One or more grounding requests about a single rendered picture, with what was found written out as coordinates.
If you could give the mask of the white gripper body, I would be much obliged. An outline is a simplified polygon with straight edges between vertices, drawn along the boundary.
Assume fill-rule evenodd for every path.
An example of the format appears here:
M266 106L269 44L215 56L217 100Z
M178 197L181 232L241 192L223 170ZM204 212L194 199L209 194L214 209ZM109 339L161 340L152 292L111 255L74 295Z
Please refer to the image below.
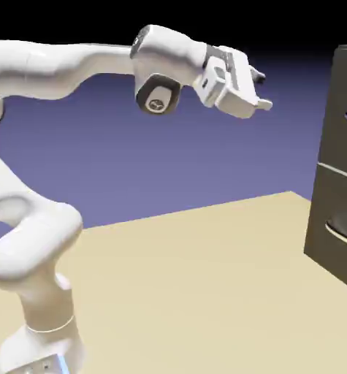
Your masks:
M219 97L216 107L236 118L250 118L256 111L259 97L253 84L248 57L244 52L226 46L219 46L226 53L229 71L226 72L226 84Z

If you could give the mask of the dark wooden cabinet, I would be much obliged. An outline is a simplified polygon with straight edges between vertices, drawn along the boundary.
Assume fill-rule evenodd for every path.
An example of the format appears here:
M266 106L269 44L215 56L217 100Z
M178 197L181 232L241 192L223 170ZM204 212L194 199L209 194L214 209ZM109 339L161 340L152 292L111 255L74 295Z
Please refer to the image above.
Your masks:
M304 252L347 285L347 45L332 59Z

